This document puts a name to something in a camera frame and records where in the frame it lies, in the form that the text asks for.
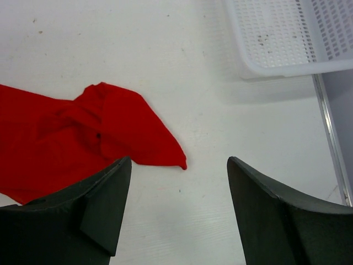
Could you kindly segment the bright red t shirt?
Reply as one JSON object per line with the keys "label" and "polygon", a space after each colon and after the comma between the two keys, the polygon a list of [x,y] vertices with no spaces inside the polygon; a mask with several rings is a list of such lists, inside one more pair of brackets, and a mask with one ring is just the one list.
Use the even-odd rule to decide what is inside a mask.
{"label": "bright red t shirt", "polygon": [[99,83],[73,100],[1,86],[1,193],[26,204],[130,157],[187,168],[172,133],[131,90]]}

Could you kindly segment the aluminium mounting rail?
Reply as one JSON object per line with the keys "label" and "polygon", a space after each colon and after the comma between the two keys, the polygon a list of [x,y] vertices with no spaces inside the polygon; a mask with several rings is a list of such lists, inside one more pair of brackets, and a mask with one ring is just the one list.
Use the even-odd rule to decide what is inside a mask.
{"label": "aluminium mounting rail", "polygon": [[344,205],[352,207],[352,189],[348,178],[343,153],[336,132],[328,95],[321,74],[312,75],[320,111],[328,139],[328,145],[333,160],[338,187]]}

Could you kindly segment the white plastic mesh basket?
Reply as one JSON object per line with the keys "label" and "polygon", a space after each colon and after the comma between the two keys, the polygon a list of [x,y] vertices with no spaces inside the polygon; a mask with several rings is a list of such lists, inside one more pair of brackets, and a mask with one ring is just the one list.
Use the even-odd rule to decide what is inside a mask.
{"label": "white plastic mesh basket", "polygon": [[241,78],[352,69],[352,1],[223,1]]}

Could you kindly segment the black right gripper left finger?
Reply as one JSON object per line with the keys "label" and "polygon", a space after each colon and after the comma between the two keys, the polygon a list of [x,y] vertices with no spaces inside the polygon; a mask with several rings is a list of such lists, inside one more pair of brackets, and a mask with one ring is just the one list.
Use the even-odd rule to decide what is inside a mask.
{"label": "black right gripper left finger", "polygon": [[2,264],[109,264],[130,186],[132,162],[24,205],[1,207]]}

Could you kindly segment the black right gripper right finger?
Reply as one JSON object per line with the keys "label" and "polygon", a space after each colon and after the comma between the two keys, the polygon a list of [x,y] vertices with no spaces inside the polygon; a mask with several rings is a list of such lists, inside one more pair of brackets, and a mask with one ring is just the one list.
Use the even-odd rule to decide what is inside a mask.
{"label": "black right gripper right finger", "polygon": [[352,208],[302,193],[237,157],[229,187],[246,264],[352,264]]}

